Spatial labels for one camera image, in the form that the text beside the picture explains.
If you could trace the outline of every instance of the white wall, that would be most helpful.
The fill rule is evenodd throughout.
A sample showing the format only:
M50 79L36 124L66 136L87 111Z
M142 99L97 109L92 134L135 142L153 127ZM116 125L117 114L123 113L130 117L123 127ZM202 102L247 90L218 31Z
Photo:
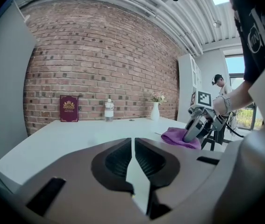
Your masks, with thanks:
M27 138L23 87L35 43L12 3L0 17L0 159Z
M221 49L206 51L200 57L195 58L202 74L202 88L204 91L212 94L215 99L220 92L217 85L212 85L212 78L216 74L221 74L225 81L229 81L228 67L224 53Z
M193 58L190 54L180 56L179 62L179 109L177 121L187 123L190 119L188 109L193 94Z

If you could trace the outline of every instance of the ceiling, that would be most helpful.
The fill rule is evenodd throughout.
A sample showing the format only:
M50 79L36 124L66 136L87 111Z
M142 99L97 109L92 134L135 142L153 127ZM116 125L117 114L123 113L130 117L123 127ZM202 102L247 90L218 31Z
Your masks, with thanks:
M133 10L160 26L192 56L206 50L240 45L230 3L215 6L212 0L102 0ZM213 23L220 20L222 26Z

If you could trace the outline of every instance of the white table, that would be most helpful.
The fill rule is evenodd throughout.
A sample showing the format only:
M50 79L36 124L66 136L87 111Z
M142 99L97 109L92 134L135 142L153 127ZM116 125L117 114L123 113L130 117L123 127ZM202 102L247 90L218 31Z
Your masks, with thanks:
M29 136L0 159L0 172L17 184L8 186L15 192L29 178L66 154L112 140L132 138L132 160L127 172L127 181L133 184L135 201L145 211L149 180L135 159L134 138L163 142L161 134L169 127L184 128L185 124L166 118L160 118L158 121L147 118L133 120L94 120L77 123L56 120ZM210 150L210 144L206 144L204 149ZM220 144L215 144L215 151L223 152L224 149Z

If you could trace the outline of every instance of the baseball cap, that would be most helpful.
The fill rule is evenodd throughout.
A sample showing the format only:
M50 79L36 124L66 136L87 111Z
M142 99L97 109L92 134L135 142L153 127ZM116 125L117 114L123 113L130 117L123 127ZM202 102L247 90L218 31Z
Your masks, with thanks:
M215 84L220 78L222 78L222 75L220 74L215 75Z

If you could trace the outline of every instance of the hand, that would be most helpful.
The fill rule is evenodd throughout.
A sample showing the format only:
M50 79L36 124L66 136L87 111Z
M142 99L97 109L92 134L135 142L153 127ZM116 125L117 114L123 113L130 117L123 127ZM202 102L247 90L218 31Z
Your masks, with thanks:
M225 100L222 97L213 100L213 109L215 110L217 116L220 114L225 114L227 109Z

